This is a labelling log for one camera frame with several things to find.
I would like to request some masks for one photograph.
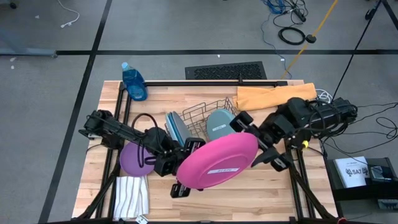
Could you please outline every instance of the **dish rack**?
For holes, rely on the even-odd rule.
[[[233,106],[231,100],[226,97],[223,100],[217,100],[212,103],[203,102],[187,108],[182,111],[180,117],[184,121],[185,125],[187,125],[187,128],[193,137],[202,138],[207,142],[209,141],[206,129],[207,119],[209,115],[217,109],[226,109],[233,115],[236,115],[237,112],[237,109]]]

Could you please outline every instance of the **black metal frame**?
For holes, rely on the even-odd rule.
[[[198,81],[180,81],[180,82],[176,82],[176,81],[164,81],[164,82],[147,82],[147,86],[286,86],[287,81],[250,81],[250,80],[231,80],[231,81],[217,81],[217,80],[212,80],[212,81],[203,81],[203,82],[198,82]],[[121,85],[119,87],[119,94],[121,93],[123,95],[123,91],[124,91],[124,87]],[[128,122],[128,116],[129,116],[129,111],[130,111],[130,107],[131,107],[131,99],[129,96],[127,96],[127,102],[126,102],[126,107],[124,110],[124,118],[123,118],[123,123],[127,124]],[[287,148],[287,146],[285,146],[286,151],[288,153],[291,154],[291,150],[289,150]],[[108,173],[109,173],[109,167],[110,167],[110,163],[112,161],[112,153],[111,155],[108,157],[106,157],[106,161],[105,161],[105,165],[104,165],[104,176],[107,177],[108,175],[106,174],[106,168],[108,168]],[[117,169],[119,172],[120,171],[120,164],[118,162],[118,160],[116,161],[116,165],[115,165],[115,169]],[[305,178],[306,182],[308,180],[307,177],[307,173],[305,172],[304,174],[302,174],[302,177]],[[294,200],[295,200],[295,207],[297,210],[297,218],[303,218],[303,211],[302,211],[302,206],[301,206],[301,199],[300,199],[300,195],[299,195],[299,189],[297,186],[297,183],[292,175],[292,173],[290,172],[290,179],[292,181],[292,191],[293,191],[293,196],[294,196]],[[112,188],[112,192],[111,192],[111,198],[110,198],[110,202],[109,202],[109,209],[108,209],[108,218],[113,217],[113,212],[114,212],[114,206],[115,206],[115,194],[116,194],[116,188]],[[99,217],[96,216],[96,218],[100,218],[102,211],[98,212],[97,214],[99,214]],[[285,224],[285,223],[293,223],[293,220],[295,220],[294,218],[291,219],[290,221],[286,221],[286,222],[211,222],[211,223],[250,223],[250,224],[255,224],[255,223],[267,223],[267,224],[271,224],[271,223],[275,223],[275,224]],[[201,222],[150,222],[151,224],[198,224]]]
[[[123,91],[124,91],[124,85],[121,82],[120,85],[119,85],[118,99],[116,100],[116,109],[114,110],[114,114],[113,114],[113,116],[117,120],[119,120],[120,108],[122,106]],[[109,168],[111,167],[112,154],[113,154],[113,150],[108,149],[108,151],[106,153],[104,173],[102,175],[101,189],[104,187],[105,180],[109,176]],[[101,218],[102,217],[103,206],[104,206],[104,199],[102,198],[99,201],[98,208],[97,208],[97,211],[96,211],[96,214],[95,214],[95,218]]]
[[[307,171],[305,168],[303,151],[300,149],[297,149],[296,153],[297,153],[298,166],[300,167],[300,174],[301,174],[304,182],[309,186],[310,184],[308,183],[308,176],[307,176]],[[305,202],[307,203],[308,215],[310,216],[310,218],[316,218],[314,207],[313,207],[308,195],[305,195]]]

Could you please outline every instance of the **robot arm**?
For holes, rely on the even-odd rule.
[[[270,162],[276,171],[282,171],[291,165],[292,160],[286,153],[279,154],[274,144],[285,139],[288,146],[301,148],[303,142],[309,141],[312,136],[322,138],[344,131],[356,116],[357,108],[341,98],[332,104],[291,98],[259,127],[252,123],[253,119],[245,111],[240,112],[230,125],[237,132],[244,131],[258,138],[263,153],[256,157],[252,167]]]
[[[121,150],[124,140],[145,145],[148,152],[154,156],[145,158],[144,162],[154,165],[155,172],[161,177],[175,175],[182,161],[206,143],[200,138],[188,138],[185,145],[180,146],[161,128],[153,127],[143,133],[120,123],[109,111],[94,111],[87,118],[84,129],[79,130],[80,134],[86,137],[89,137],[89,134],[101,136],[101,144],[110,149]]]

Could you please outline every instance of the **white cable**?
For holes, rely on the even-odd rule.
[[[318,98],[320,100],[323,100],[327,103],[331,103],[331,100],[333,99],[333,97],[326,90],[322,90],[322,89],[315,89],[315,90],[321,92],[321,94],[318,95]]]
[[[77,18],[76,18],[75,20],[70,21],[70,22],[67,22],[66,24],[62,24],[62,25],[61,25],[61,28],[64,28],[66,25],[70,26],[70,25],[72,25],[72,23],[76,22],[76,21],[79,19],[79,17],[80,17],[79,12],[76,12],[76,11],[74,11],[74,10],[68,9],[67,7],[65,7],[65,6],[62,5],[62,3],[60,2],[60,0],[57,0],[57,1],[58,1],[58,3],[61,5],[61,7],[63,7],[64,9],[66,9],[66,10],[68,10],[68,11],[70,11],[70,12],[74,12],[74,13],[77,14]]]

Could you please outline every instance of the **wooden table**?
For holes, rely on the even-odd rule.
[[[301,85],[303,81],[289,80],[288,84]],[[119,81],[105,81],[98,109],[114,113],[118,88]],[[231,98],[236,95],[236,89],[236,86],[149,86],[149,97],[146,101],[132,102],[128,123],[131,124],[137,114],[145,112],[151,114],[161,125],[165,123],[166,112],[181,113],[184,109],[202,102],[211,103],[226,97]],[[120,121],[123,120],[125,104],[126,94],[123,96]],[[254,118],[254,123],[260,125],[273,111],[275,108],[267,108],[249,111],[249,114]],[[152,121],[145,117],[136,123],[136,129],[141,131],[152,126]],[[100,140],[90,141],[89,146],[99,143]],[[312,140],[310,146],[320,150],[318,140]],[[277,149],[279,152],[285,151],[283,141],[277,145]],[[102,146],[87,153],[73,217],[79,216],[99,191],[106,153],[107,149]],[[337,215],[322,156],[309,150],[304,150],[303,156],[310,188],[326,209],[332,215]],[[175,183],[172,175],[160,177],[153,172],[148,175],[148,180],[150,214],[146,217],[151,221],[288,221],[289,217],[297,216],[289,170],[277,172],[270,164],[248,168],[233,179],[203,192],[192,190],[187,198],[170,197],[171,186]],[[103,217],[108,211],[109,195],[108,191]],[[306,216],[307,206],[303,193],[300,192],[300,195]]]

